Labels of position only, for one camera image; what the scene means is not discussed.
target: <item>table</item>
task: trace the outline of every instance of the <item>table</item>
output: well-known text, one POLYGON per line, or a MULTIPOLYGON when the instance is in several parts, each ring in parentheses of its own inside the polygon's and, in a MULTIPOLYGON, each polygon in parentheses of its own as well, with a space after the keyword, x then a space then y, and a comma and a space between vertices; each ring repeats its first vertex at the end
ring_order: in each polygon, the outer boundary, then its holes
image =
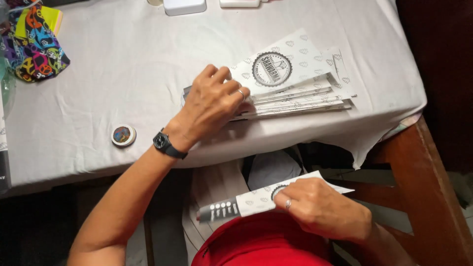
POLYGON ((320 50, 338 46, 358 97, 343 112, 228 124, 177 167, 198 167, 317 140, 350 151, 359 167, 380 137, 426 97, 388 0, 278 0, 257 9, 168 17, 146 0, 59 7, 58 40, 71 65, 57 78, 18 83, 6 120, 13 187, 56 186, 122 172, 180 109, 182 88, 208 63, 233 65, 304 27, 320 50), (118 149, 117 124, 136 142, 118 149))

